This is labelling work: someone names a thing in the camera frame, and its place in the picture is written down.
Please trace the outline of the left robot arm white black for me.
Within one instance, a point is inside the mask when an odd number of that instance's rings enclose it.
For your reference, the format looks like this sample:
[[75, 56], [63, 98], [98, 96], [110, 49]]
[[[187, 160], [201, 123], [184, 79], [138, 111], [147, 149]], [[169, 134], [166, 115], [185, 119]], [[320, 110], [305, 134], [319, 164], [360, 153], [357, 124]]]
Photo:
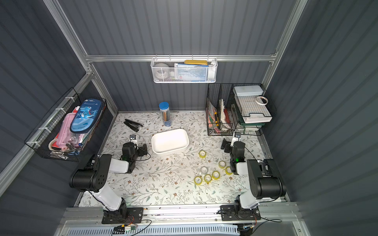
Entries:
[[123, 144], [122, 156], [115, 159], [111, 154], [86, 155], [72, 173], [69, 186], [80, 192], [88, 192], [103, 207], [102, 224], [140, 223], [143, 208], [128, 208], [124, 198], [107, 183], [108, 174], [130, 174], [139, 157], [149, 155], [147, 145], [133, 142]]

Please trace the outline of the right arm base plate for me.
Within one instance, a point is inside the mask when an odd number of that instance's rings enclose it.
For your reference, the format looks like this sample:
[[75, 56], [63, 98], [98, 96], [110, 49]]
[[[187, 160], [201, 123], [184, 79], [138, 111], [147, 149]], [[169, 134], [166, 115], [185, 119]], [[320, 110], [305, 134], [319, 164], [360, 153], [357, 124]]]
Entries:
[[256, 221], [261, 219], [257, 207], [243, 209], [234, 205], [221, 205], [217, 213], [221, 215], [222, 221]]

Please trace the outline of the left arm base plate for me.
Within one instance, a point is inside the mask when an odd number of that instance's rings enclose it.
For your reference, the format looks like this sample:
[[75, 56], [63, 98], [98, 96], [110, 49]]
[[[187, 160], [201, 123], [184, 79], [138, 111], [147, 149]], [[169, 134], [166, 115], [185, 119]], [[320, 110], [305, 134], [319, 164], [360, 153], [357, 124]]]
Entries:
[[143, 207], [121, 208], [117, 211], [103, 211], [102, 224], [138, 224], [143, 217]]

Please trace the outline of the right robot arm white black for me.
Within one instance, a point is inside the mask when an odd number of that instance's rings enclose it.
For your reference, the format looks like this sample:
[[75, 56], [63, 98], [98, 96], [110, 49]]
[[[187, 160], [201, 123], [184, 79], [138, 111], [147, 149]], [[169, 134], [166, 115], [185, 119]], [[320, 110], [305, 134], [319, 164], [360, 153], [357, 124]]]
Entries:
[[286, 195], [286, 186], [273, 159], [246, 159], [247, 148], [241, 141], [230, 142], [224, 139], [220, 149], [230, 154], [230, 163], [225, 171], [228, 174], [247, 176], [249, 181], [249, 189], [236, 197], [233, 207], [221, 207], [221, 214], [227, 214], [228, 220], [259, 219], [260, 203], [273, 202]]

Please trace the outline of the clear transparent tape roll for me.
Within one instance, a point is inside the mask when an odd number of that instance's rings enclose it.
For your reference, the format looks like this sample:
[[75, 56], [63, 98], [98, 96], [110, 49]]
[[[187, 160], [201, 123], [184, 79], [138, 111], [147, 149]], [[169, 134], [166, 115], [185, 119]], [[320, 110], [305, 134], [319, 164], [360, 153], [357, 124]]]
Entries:
[[205, 167], [205, 166], [202, 166], [202, 167], [200, 168], [200, 171], [201, 171], [201, 173], [202, 173], [203, 175], [206, 175], [206, 174], [208, 173], [208, 168]]

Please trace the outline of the white plastic storage box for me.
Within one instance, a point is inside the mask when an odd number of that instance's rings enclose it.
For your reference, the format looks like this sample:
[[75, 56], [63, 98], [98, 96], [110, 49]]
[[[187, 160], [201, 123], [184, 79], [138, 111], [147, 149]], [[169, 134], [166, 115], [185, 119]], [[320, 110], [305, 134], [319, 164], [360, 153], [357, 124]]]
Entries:
[[174, 129], [155, 134], [151, 138], [152, 150], [157, 155], [183, 152], [190, 144], [184, 129]]

